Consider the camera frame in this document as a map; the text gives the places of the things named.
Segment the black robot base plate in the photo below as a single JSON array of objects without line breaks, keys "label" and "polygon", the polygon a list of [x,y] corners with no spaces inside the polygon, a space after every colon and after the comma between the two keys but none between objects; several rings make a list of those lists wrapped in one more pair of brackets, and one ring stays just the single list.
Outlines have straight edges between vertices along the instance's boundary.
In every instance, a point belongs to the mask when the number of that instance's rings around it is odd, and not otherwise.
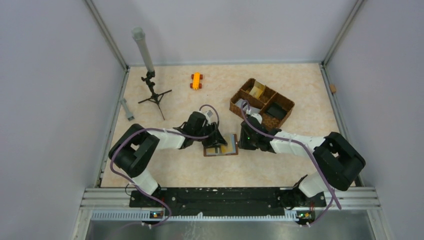
[{"label": "black robot base plate", "polygon": [[137,190],[130,195],[131,208],[169,206],[173,217],[261,217],[282,216],[294,208],[312,210],[327,205],[323,193],[311,198],[300,190],[282,187],[162,187],[152,198]]}]

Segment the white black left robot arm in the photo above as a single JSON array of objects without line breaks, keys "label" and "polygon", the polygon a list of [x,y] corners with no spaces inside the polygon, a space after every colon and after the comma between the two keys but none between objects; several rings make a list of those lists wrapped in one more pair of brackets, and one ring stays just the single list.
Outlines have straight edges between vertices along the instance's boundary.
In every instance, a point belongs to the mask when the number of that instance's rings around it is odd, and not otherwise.
[{"label": "white black left robot arm", "polygon": [[110,149],[108,157],[113,165],[125,172],[129,182],[143,192],[141,200],[149,207],[160,202],[159,184],[147,170],[158,150],[182,150],[193,142],[201,142],[204,148],[227,146],[219,131],[219,123],[212,122],[211,111],[194,111],[181,126],[171,129],[148,128],[135,123]]}]

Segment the brown leather card holder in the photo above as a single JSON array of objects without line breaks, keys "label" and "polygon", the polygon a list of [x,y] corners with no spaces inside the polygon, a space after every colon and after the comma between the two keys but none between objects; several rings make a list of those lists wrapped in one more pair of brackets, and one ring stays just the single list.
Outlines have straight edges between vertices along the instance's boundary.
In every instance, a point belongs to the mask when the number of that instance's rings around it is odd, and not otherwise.
[{"label": "brown leather card holder", "polygon": [[203,149],[204,157],[224,157],[236,156],[239,154],[238,138],[235,133],[229,133],[223,136],[227,145],[219,145]]}]

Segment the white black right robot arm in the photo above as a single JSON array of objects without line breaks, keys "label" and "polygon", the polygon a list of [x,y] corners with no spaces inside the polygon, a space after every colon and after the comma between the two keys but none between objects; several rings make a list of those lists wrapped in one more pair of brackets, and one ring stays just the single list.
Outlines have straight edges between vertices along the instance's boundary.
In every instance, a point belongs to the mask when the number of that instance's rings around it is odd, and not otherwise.
[{"label": "white black right robot arm", "polygon": [[338,132],[318,137],[280,128],[267,130],[258,114],[248,115],[241,123],[239,147],[310,159],[316,172],[302,178],[294,187],[293,200],[299,206],[307,206],[315,195],[328,189],[348,190],[366,166],[365,159]]}]

